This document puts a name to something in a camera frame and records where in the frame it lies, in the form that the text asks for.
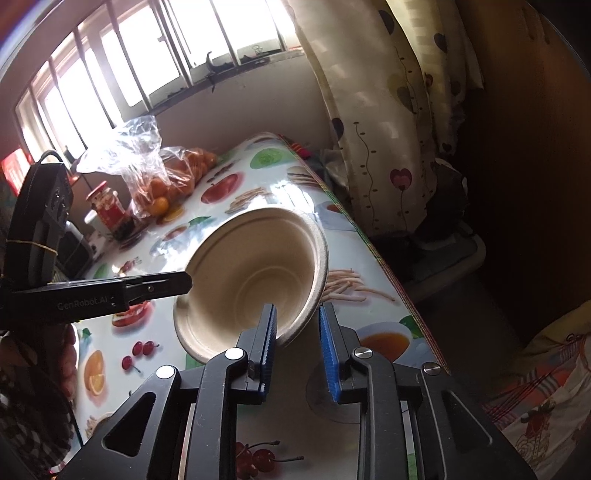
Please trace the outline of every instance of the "red jar lid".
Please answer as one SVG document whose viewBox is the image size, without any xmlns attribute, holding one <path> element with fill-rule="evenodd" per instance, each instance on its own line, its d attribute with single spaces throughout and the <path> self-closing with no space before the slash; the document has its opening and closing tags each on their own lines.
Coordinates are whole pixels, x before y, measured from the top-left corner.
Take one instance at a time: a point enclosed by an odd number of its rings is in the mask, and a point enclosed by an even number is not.
<svg viewBox="0 0 591 480">
<path fill-rule="evenodd" d="M 104 180 L 101 183 L 99 183 L 99 186 L 97 188 L 95 188 L 94 190 L 92 190 L 92 192 L 90 192 L 87 196 L 86 196 L 86 200 L 90 201 L 92 198 L 94 198 L 96 196 L 97 193 L 102 192 L 105 188 L 107 188 L 107 181 Z"/>
</svg>

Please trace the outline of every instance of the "metal screw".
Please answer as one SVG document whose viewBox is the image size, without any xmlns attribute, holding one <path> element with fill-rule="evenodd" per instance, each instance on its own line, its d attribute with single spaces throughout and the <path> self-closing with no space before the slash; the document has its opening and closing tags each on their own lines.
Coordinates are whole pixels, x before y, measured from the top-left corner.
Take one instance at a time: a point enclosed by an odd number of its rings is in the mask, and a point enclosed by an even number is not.
<svg viewBox="0 0 591 480">
<path fill-rule="evenodd" d="M 171 365 L 163 365 L 159 369 L 156 370 L 156 376 L 158 378 L 170 378 L 174 375 L 174 367 Z"/>
<path fill-rule="evenodd" d="M 371 348 L 367 348 L 365 346 L 358 346 L 355 350 L 353 350 L 353 355 L 357 358 L 370 358 L 374 353 L 372 352 Z"/>
<path fill-rule="evenodd" d="M 423 364 L 423 371 L 427 375 L 435 377 L 436 375 L 439 375 L 441 373 L 441 365 L 435 362 L 426 362 Z"/>
<path fill-rule="evenodd" d="M 244 350 L 235 346 L 234 348 L 229 348 L 226 350 L 226 358 L 228 360 L 239 360 L 244 355 Z"/>
</svg>

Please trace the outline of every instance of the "window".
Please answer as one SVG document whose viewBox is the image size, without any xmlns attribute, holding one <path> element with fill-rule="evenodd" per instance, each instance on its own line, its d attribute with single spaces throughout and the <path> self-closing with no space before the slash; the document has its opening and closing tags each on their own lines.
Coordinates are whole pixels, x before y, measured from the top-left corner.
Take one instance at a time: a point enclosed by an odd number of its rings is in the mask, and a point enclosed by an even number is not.
<svg viewBox="0 0 591 480">
<path fill-rule="evenodd" d="M 23 140 L 35 160 L 49 148 L 79 158 L 116 125 L 205 86 L 209 52 L 226 70 L 299 46 L 281 0 L 107 0 L 21 97 Z"/>
</svg>

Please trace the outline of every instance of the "orange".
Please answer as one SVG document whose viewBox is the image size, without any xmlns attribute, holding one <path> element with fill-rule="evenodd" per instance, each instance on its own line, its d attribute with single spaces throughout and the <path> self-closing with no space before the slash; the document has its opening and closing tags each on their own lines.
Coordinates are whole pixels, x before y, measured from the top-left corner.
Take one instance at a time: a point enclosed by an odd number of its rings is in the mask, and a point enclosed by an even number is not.
<svg viewBox="0 0 591 480">
<path fill-rule="evenodd" d="M 89 386 L 90 393 L 95 397 L 98 397 L 105 387 L 105 376 L 103 374 L 92 375 L 92 377 L 89 378 Z"/>
<path fill-rule="evenodd" d="M 184 158 L 170 158 L 164 163 L 164 168 L 166 168 L 166 173 L 170 177 L 170 171 L 188 171 L 189 170 L 189 162 Z"/>
<path fill-rule="evenodd" d="M 197 163 L 199 163 L 199 161 L 201 160 L 201 158 L 203 157 L 203 154 L 199 154 L 199 153 L 195 153 L 195 152 L 186 152 L 185 153 L 185 158 L 187 158 L 187 161 L 189 162 L 189 166 L 191 168 L 195 168 L 195 166 L 197 165 Z"/>
<path fill-rule="evenodd" d="M 152 197 L 155 199 L 165 196 L 167 190 L 168 187 L 164 183 L 164 180 L 159 177 L 154 177 L 150 182 L 150 191 L 152 192 Z"/>
<path fill-rule="evenodd" d="M 178 170 L 169 170 L 168 175 L 170 176 L 170 181 L 172 182 L 171 187 L 176 187 L 180 189 L 183 192 L 183 194 L 187 195 L 187 193 L 183 189 L 186 188 L 188 185 L 192 184 L 191 192 L 188 194 L 193 193 L 193 190 L 195 189 L 195 179 L 193 178 L 193 173 L 182 172 Z"/>
<path fill-rule="evenodd" d="M 207 162 L 205 160 L 199 164 L 199 169 L 201 170 L 201 176 L 199 178 L 202 179 L 209 171 L 209 167 L 207 166 Z"/>
<path fill-rule="evenodd" d="M 205 152 L 203 158 L 205 159 L 205 163 L 209 170 L 216 166 L 217 155 L 215 153 Z"/>
<path fill-rule="evenodd" d="M 168 207 L 170 207 L 170 204 L 166 197 L 158 197 L 154 199 L 152 205 L 147 208 L 147 211 L 153 217 L 160 217 L 168 212 Z"/>
<path fill-rule="evenodd" d="M 168 189 L 168 193 L 166 194 L 166 198 L 168 200 L 169 205 L 173 205 L 177 202 L 178 198 L 181 196 L 181 191 L 178 187 L 173 183 L 170 188 Z"/>
<path fill-rule="evenodd" d="M 87 390 L 90 390 L 90 378 L 100 375 L 104 369 L 105 359 L 103 358 L 103 352 L 97 350 L 88 357 L 84 367 L 84 386 Z"/>
<path fill-rule="evenodd" d="M 179 178 L 176 187 L 181 191 L 185 197 L 188 197 L 195 190 L 195 179 L 191 175 L 190 177 L 184 176 Z"/>
</svg>

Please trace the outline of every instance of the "blue gripper pad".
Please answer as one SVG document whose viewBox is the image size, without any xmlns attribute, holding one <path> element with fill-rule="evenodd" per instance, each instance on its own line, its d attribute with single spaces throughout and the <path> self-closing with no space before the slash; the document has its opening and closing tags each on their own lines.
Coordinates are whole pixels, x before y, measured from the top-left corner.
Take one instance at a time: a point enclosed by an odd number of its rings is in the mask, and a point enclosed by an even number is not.
<svg viewBox="0 0 591 480">
<path fill-rule="evenodd" d="M 272 307 L 271 321 L 265 337 L 261 362 L 261 388 L 259 394 L 264 399 L 269 393 L 271 385 L 271 373 L 273 370 L 273 360 L 275 359 L 275 339 L 277 338 L 277 309 Z"/>
<path fill-rule="evenodd" d="M 326 372 L 326 384 L 335 402 L 339 402 L 342 393 L 340 384 L 340 365 L 335 342 L 330 331 L 329 319 L 324 306 L 320 307 L 320 346 Z"/>
</svg>

